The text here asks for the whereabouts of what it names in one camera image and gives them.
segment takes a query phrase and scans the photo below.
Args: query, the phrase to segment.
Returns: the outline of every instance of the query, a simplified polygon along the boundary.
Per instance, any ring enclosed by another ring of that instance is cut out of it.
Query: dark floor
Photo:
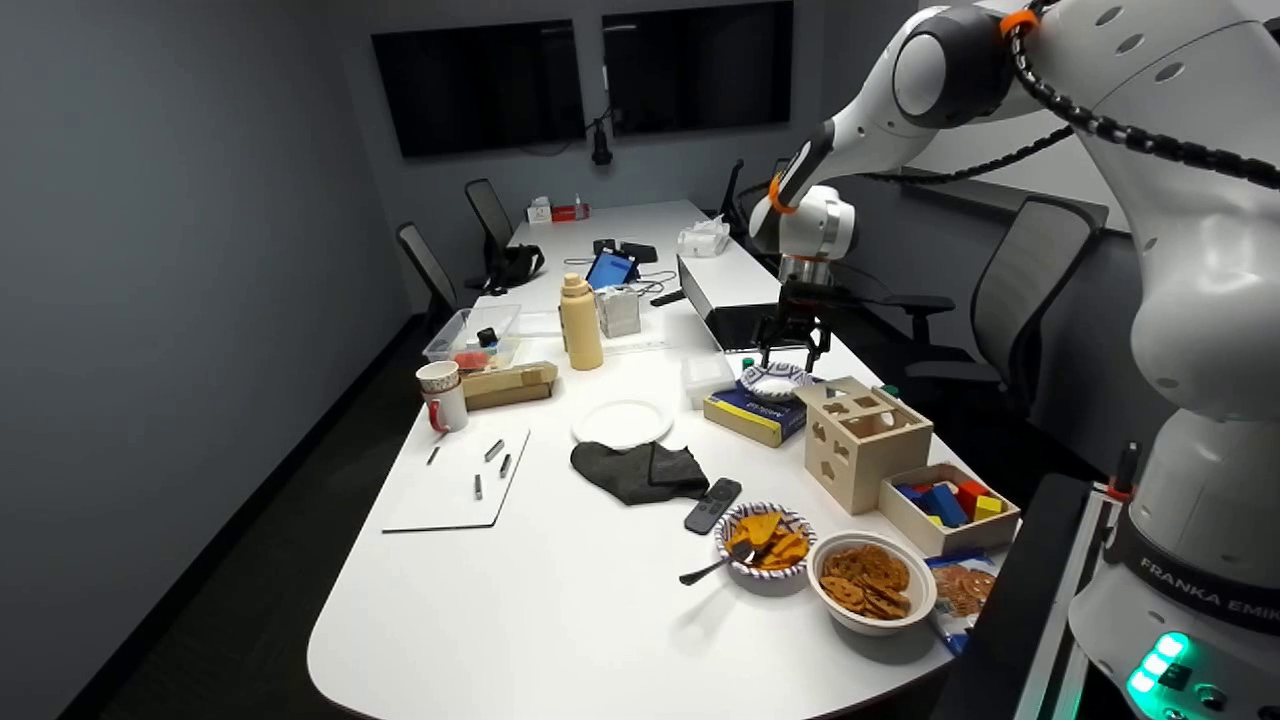
[[[251,517],[175,624],[140,656],[100,714],[108,720],[328,720],[306,678],[306,630],[377,498],[417,411],[418,349],[410,324],[368,378],[322,419],[276,495]],[[840,714],[928,714],[938,678],[924,678]]]

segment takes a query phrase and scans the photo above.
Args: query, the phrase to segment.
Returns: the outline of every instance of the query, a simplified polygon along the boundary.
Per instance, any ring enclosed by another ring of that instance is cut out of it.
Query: black cloth
[[[603,445],[577,445],[568,460],[586,482],[603,488],[619,504],[659,504],[707,493],[707,476],[689,449],[669,453],[659,445],[639,445],[617,453]]]

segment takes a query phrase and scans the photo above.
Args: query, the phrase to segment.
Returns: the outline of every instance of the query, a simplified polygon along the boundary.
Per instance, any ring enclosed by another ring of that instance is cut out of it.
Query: tablet
[[[617,250],[600,250],[597,265],[586,266],[592,288],[617,288],[617,282],[628,282],[630,275],[636,275],[636,257],[617,257]]]

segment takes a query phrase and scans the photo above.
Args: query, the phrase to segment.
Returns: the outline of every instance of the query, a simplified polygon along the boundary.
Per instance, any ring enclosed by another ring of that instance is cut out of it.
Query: wooden box
[[[806,404],[804,468],[846,511],[880,506],[880,482],[928,463],[932,419],[854,378],[799,389]]]
[[[988,488],[988,495],[998,498],[998,517],[988,521],[968,521],[961,527],[938,527],[932,517],[924,517],[902,488],[909,482],[961,482],[961,479],[976,479],[979,488]],[[984,482],[979,476],[957,468],[957,463],[928,463],[924,472],[909,472],[894,479],[882,479],[880,488],[880,511],[924,553],[924,557],[951,557],[951,553],[990,553],[1004,546],[1015,536],[1015,521],[1019,506],[998,495],[990,482]]]

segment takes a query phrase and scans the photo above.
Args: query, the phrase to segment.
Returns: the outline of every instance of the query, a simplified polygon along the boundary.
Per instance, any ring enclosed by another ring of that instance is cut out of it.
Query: spoon
[[[716,565],[683,573],[679,584],[694,584],[694,580],[711,575],[718,565],[749,559],[750,553],[754,553],[754,542],[741,541],[725,557],[716,557]]]

